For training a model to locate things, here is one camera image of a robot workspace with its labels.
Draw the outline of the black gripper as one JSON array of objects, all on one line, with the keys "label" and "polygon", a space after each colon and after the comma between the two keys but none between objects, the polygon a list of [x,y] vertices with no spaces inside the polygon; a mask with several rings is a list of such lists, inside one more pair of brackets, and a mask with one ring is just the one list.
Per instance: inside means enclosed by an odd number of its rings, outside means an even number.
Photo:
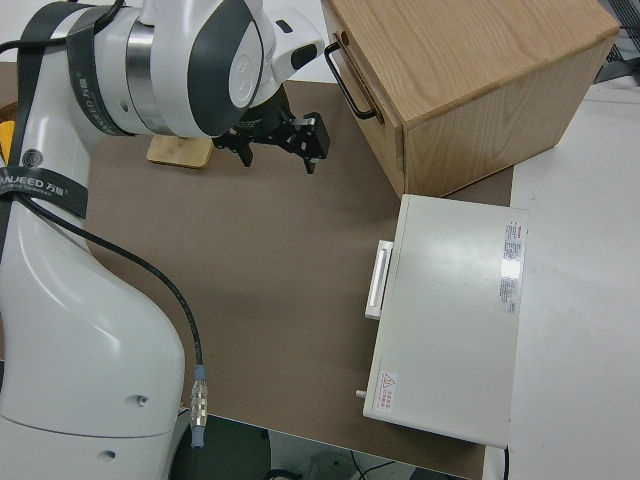
[{"label": "black gripper", "polygon": [[[250,167],[253,152],[250,143],[277,145],[291,150],[288,142],[291,134],[290,120],[294,117],[287,97],[271,97],[264,103],[248,109],[234,131],[213,137],[213,145],[218,149],[228,149],[237,154],[245,167]],[[330,137],[321,115],[311,112],[302,118],[292,120],[293,153],[305,165],[306,172],[313,174],[316,163],[327,158]]]}]

